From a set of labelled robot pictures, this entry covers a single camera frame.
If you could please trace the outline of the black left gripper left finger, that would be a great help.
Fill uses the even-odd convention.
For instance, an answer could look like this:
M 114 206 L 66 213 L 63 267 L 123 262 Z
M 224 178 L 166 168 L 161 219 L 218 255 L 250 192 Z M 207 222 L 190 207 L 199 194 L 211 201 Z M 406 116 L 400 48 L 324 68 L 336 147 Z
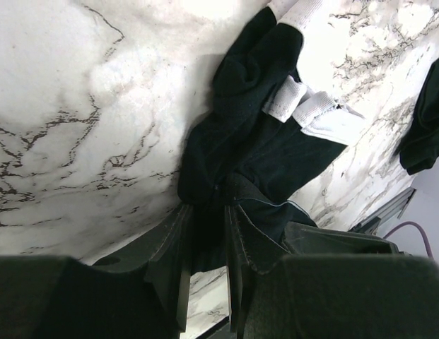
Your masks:
M 178 338 L 187 323 L 192 207 L 87 265 L 0 256 L 0 338 Z

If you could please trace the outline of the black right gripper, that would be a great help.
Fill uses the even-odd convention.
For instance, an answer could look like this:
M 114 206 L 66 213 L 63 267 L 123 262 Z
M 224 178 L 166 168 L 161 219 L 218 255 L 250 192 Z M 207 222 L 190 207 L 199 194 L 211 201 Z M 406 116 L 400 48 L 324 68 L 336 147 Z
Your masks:
M 290 222 L 284 230 L 284 248 L 292 254 L 400 254 L 398 247 L 371 234 L 359 234 Z

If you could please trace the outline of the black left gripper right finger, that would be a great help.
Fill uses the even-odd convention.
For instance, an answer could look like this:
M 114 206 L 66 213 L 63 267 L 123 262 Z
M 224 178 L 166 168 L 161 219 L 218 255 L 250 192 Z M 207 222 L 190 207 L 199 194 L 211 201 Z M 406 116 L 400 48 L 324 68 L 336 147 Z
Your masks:
M 439 338 L 439 266 L 400 254 L 292 254 L 225 211 L 230 329 L 239 338 Z

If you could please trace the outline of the black white boxer briefs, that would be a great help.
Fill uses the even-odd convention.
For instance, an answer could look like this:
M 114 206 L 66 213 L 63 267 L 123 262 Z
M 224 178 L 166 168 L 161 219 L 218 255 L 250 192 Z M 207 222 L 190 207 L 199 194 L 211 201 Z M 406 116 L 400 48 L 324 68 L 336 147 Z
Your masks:
M 241 207 L 280 243 L 286 225 L 313 226 L 290 196 L 353 144 L 365 117 L 298 73 L 334 1 L 271 1 L 242 30 L 213 77 L 211 112 L 187 139 L 177 193 L 194 208 L 192 272 L 226 263 L 224 209 Z

